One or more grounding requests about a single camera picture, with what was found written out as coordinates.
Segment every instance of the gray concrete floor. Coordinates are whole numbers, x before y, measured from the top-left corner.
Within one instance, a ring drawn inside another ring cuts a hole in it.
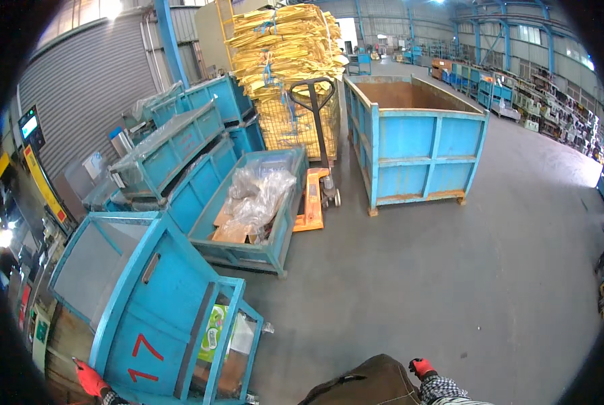
[[[423,67],[386,60],[372,69],[437,84]],[[326,214],[326,229],[294,234],[288,279],[220,270],[246,279],[246,301],[275,328],[262,337],[251,389],[263,404],[296,404],[387,353],[430,359],[473,399],[555,401],[601,325],[599,164],[492,115],[466,206],[388,206],[370,218],[344,132],[343,206]]]

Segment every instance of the pallet jack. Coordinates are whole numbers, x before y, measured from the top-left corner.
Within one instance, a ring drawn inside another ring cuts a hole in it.
[[[315,83],[328,82],[331,85],[329,95],[318,105],[317,93],[315,93]],[[293,89],[306,85],[308,88],[311,105],[299,101],[295,98]],[[334,179],[329,167],[329,158],[326,155],[326,146],[324,145],[324,133],[322,132],[322,121],[320,119],[320,110],[331,99],[336,92],[334,83],[326,77],[301,80],[291,85],[288,95],[292,101],[313,112],[315,121],[315,130],[317,132],[317,141],[320,146],[320,159],[322,167],[309,168],[306,171],[306,190],[305,190],[305,213],[298,215],[295,219],[293,232],[312,231],[324,228],[322,219],[322,208],[328,208],[332,201],[335,206],[340,206],[340,191],[336,188]]]

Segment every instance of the painted number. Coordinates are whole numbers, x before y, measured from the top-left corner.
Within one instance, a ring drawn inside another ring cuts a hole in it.
[[[164,357],[162,357],[162,355],[160,353],[158,353],[157,350],[155,350],[153,348],[153,346],[151,346],[149,344],[149,342],[146,341],[146,338],[144,337],[143,334],[139,334],[137,340],[135,341],[135,346],[133,348],[133,357],[137,357],[138,355],[138,351],[140,350],[140,343],[144,343],[144,345],[146,346],[147,349],[149,349],[149,352],[151,352],[151,354],[153,356],[155,356],[155,358],[157,358],[160,361],[164,360]],[[147,373],[142,373],[141,371],[137,371],[134,369],[128,369],[129,372],[129,376],[131,376],[131,379],[133,380],[133,382],[137,382],[137,377],[142,377],[142,378],[146,378],[148,380],[151,381],[158,381],[158,377],[151,375],[151,374],[147,374]]]
[[[135,347],[133,348],[133,357],[137,357],[137,355],[138,355],[138,350],[140,350],[140,343],[141,343],[141,342],[142,342],[142,343],[144,343],[144,345],[146,346],[146,348],[147,348],[147,349],[149,349],[149,351],[151,352],[151,354],[152,354],[153,356],[155,356],[155,357],[156,357],[158,360],[160,360],[160,361],[163,361],[163,360],[164,360],[164,357],[162,357],[162,356],[160,355],[160,353],[158,353],[158,351],[157,351],[157,350],[155,350],[155,349],[153,348],[153,346],[151,346],[151,345],[149,344],[149,342],[147,342],[147,341],[146,341],[146,338],[145,338],[145,337],[144,337],[144,335],[143,335],[143,334],[141,334],[141,333],[138,335],[138,339],[135,341]]]

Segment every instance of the hand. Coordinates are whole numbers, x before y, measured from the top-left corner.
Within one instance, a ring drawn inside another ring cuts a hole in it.
[[[78,359],[74,359],[74,363],[77,365],[75,369],[81,387],[87,394],[101,397],[102,388],[110,389],[111,386],[106,384],[106,381],[92,367]]]
[[[426,376],[427,373],[429,373],[430,371],[432,371],[434,374],[437,374],[437,372],[435,371],[435,369],[432,367],[432,364],[430,364],[430,361],[427,361],[424,358],[416,358],[415,360],[412,360],[410,362],[410,365],[408,366],[408,368],[410,369],[410,371],[412,371],[417,377],[419,377],[419,379],[421,381],[423,381],[423,378]]]

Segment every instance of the plaid shirt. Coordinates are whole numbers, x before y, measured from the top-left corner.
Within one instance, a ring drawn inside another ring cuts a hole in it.
[[[473,401],[468,392],[453,380],[440,375],[426,377],[421,383],[421,405],[492,405],[488,402]]]

